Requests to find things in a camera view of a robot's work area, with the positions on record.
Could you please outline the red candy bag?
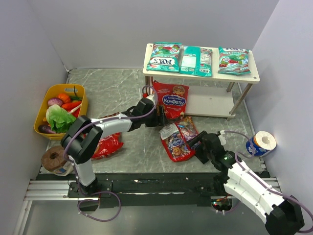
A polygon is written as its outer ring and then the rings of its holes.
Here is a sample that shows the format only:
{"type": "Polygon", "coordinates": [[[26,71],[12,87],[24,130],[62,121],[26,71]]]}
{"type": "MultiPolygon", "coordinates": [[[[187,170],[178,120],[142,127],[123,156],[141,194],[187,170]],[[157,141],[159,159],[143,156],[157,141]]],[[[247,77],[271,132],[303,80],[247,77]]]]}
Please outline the red candy bag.
{"type": "Polygon", "coordinates": [[[162,145],[173,162],[183,162],[194,156],[195,151],[187,142],[198,135],[192,118],[184,117],[180,122],[164,126],[159,131],[162,145]]]}
{"type": "Polygon", "coordinates": [[[168,121],[181,120],[185,114],[190,87],[154,81],[153,88],[157,93],[158,105],[163,107],[168,121]]]}
{"type": "Polygon", "coordinates": [[[121,149],[123,144],[120,132],[100,139],[91,160],[95,161],[108,158],[110,155],[121,149]]]}

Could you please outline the teal Fox's candy bag front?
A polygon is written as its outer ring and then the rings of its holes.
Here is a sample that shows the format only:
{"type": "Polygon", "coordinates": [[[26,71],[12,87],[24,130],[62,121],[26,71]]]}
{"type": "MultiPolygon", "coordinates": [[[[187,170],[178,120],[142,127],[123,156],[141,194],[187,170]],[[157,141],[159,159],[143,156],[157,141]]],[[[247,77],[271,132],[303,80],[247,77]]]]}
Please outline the teal Fox's candy bag front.
{"type": "Polygon", "coordinates": [[[179,72],[181,46],[178,42],[154,42],[146,70],[179,72]]]}

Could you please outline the teal candy bag back side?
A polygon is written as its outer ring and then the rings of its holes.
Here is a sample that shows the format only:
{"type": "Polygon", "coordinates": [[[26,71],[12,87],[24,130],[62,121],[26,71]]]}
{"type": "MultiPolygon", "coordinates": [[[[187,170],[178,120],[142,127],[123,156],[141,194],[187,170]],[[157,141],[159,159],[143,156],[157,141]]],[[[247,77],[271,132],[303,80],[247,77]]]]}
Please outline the teal candy bag back side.
{"type": "Polygon", "coordinates": [[[179,73],[199,76],[212,76],[213,50],[206,47],[184,46],[179,73]]]}

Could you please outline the teal mint candy bag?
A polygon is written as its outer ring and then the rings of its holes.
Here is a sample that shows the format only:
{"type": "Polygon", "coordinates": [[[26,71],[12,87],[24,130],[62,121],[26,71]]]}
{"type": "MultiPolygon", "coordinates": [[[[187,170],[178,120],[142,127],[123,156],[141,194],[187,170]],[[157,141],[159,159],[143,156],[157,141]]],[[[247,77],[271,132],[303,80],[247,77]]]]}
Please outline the teal mint candy bag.
{"type": "Polygon", "coordinates": [[[248,55],[249,50],[247,49],[219,47],[218,73],[231,75],[250,74],[248,55]]]}

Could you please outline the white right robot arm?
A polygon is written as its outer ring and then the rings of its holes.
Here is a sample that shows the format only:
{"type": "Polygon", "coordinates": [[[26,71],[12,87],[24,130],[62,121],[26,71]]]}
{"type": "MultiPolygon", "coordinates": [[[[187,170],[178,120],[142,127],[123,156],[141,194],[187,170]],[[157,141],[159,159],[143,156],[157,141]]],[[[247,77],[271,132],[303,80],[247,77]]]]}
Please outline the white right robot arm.
{"type": "Polygon", "coordinates": [[[234,152],[226,151],[222,132],[202,131],[187,144],[202,163],[210,161],[220,171],[215,177],[215,191],[224,191],[246,205],[262,220],[270,235],[294,235],[304,227],[301,207],[296,199],[283,196],[234,152]]]}

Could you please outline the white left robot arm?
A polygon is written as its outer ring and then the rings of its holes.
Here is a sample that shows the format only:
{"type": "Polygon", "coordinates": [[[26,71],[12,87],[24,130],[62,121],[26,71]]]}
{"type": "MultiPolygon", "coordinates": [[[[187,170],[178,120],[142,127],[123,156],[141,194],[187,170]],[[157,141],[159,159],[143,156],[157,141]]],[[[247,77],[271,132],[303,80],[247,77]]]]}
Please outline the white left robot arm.
{"type": "Polygon", "coordinates": [[[91,157],[98,143],[110,135],[130,132],[145,127],[164,126],[168,123],[165,110],[152,95],[142,98],[135,106],[105,118],[90,119],[80,116],[61,140],[65,158],[73,165],[76,182],[84,195],[98,190],[97,177],[92,169],[91,157]]]}

